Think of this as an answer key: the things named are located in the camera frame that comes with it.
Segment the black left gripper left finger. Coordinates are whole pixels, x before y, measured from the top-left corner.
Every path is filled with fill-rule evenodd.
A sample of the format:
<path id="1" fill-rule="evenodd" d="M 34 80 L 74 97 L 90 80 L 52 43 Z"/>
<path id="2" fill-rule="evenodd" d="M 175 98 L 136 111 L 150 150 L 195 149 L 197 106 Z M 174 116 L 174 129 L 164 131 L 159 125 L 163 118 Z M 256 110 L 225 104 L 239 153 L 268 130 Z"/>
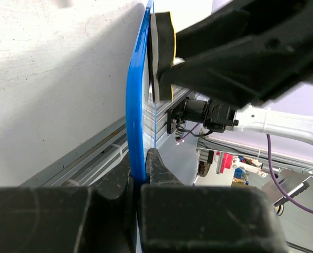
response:
<path id="1" fill-rule="evenodd" d="M 0 252 L 134 252 L 130 161 L 90 186 L 0 188 Z"/>

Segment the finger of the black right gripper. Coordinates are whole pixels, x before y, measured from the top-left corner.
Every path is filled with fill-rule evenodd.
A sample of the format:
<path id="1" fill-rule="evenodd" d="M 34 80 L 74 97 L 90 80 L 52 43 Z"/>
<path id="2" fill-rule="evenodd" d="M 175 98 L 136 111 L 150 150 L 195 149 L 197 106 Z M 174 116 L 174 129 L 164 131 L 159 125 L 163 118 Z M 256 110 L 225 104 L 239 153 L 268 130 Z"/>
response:
<path id="1" fill-rule="evenodd" d="M 313 1 L 230 1 L 176 33 L 176 56 L 185 60 L 246 36 L 261 35 L 302 13 L 313 17 Z"/>
<path id="2" fill-rule="evenodd" d="M 241 109 L 274 100 L 312 74 L 313 36 L 288 42 L 247 37 L 190 57 L 158 80 Z"/>

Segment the blue framed small whiteboard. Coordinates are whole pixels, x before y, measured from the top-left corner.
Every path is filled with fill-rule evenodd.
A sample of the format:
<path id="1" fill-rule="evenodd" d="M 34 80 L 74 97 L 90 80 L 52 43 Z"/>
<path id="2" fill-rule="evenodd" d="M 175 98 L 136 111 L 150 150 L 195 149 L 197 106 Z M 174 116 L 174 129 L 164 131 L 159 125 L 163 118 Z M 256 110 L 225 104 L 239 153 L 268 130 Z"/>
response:
<path id="1" fill-rule="evenodd" d="M 140 207 L 141 186 L 147 182 L 145 169 L 145 152 L 143 143 L 143 88 L 144 76 L 148 76 L 147 41 L 150 25 L 150 14 L 154 11 L 154 2 L 148 1 L 132 51 L 126 82 L 126 131 L 130 158 L 131 176 L 137 201 L 136 215 L 138 225 L 137 245 L 143 252 L 142 220 Z"/>

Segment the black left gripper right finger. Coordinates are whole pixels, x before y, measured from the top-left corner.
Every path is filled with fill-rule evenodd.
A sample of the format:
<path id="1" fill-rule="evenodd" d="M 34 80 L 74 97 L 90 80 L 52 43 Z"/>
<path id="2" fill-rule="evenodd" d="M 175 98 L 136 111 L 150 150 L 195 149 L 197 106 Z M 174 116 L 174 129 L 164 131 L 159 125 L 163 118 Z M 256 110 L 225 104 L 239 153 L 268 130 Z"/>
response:
<path id="1" fill-rule="evenodd" d="M 183 185 L 157 149 L 147 152 L 141 188 L 144 252 L 287 252 L 279 219 L 254 187 Z"/>

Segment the yellow whiteboard eraser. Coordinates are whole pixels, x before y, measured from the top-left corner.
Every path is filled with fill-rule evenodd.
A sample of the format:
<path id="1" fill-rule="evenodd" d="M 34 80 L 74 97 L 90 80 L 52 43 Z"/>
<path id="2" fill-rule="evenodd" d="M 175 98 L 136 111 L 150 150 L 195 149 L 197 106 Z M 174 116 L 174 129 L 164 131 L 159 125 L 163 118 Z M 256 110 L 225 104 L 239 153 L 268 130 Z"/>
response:
<path id="1" fill-rule="evenodd" d="M 150 14 L 147 53 L 153 102 L 172 101 L 172 85 L 160 80 L 162 73 L 171 68 L 176 59 L 176 31 L 171 12 Z"/>

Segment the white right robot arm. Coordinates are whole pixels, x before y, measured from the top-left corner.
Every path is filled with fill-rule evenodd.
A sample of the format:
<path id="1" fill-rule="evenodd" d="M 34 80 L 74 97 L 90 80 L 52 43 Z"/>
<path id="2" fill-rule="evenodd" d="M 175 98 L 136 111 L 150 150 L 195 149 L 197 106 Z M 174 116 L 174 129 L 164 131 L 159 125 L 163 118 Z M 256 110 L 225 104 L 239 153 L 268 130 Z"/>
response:
<path id="1" fill-rule="evenodd" d="M 313 1 L 231 1 L 176 42 L 183 63 L 162 71 L 161 84 L 235 108 L 236 131 L 313 145 L 313 116 L 261 108 L 313 77 Z"/>

